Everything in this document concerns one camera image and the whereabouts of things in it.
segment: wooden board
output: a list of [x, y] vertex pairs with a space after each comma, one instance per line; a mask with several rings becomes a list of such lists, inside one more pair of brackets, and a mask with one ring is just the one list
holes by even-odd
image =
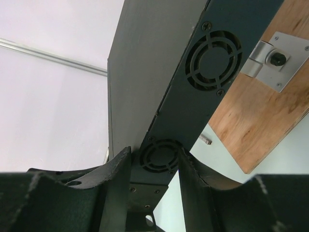
[[[285, 0], [261, 40], [276, 31], [309, 39], [309, 0]], [[309, 60], [281, 93], [240, 73], [209, 124], [250, 173], [308, 111]]]

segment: silver hinge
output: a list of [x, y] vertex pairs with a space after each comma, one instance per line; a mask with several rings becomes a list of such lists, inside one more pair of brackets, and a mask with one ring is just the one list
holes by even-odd
[[240, 72], [281, 92], [308, 57], [309, 40], [276, 32], [259, 41]]

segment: white background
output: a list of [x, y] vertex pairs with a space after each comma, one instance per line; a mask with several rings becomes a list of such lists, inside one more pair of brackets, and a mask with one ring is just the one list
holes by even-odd
[[[123, 0], [3, 0], [0, 38], [102, 68]], [[0, 48], [0, 171], [84, 169], [102, 164], [108, 146], [107, 78]], [[306, 116], [255, 173], [309, 173]], [[244, 182], [244, 174], [209, 126], [212, 145], [192, 153]], [[178, 176], [155, 210], [167, 232], [184, 232]]]

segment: aluminum rail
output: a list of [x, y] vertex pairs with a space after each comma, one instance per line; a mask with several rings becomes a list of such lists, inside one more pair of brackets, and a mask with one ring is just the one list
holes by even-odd
[[107, 70], [90, 64], [82, 63], [73, 59], [57, 56], [35, 48], [31, 48], [22, 44], [17, 44], [8, 40], [0, 39], [0, 47], [7, 48], [13, 51], [28, 54], [34, 57], [43, 58], [59, 64], [64, 64], [77, 69], [85, 70], [91, 73], [107, 76]]

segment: fan grille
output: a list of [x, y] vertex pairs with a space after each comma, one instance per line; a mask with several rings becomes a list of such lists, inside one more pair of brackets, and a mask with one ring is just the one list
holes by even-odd
[[153, 141], [140, 155], [140, 165], [152, 173], [172, 171], [178, 165], [179, 143], [171, 140]]
[[[217, 55], [218, 62], [215, 63], [214, 58], [214, 63], [204, 63], [203, 59], [212, 54]], [[220, 89], [237, 74], [241, 57], [241, 45], [235, 35], [228, 31], [213, 31], [202, 37], [189, 52], [185, 63], [187, 80], [201, 91]]]

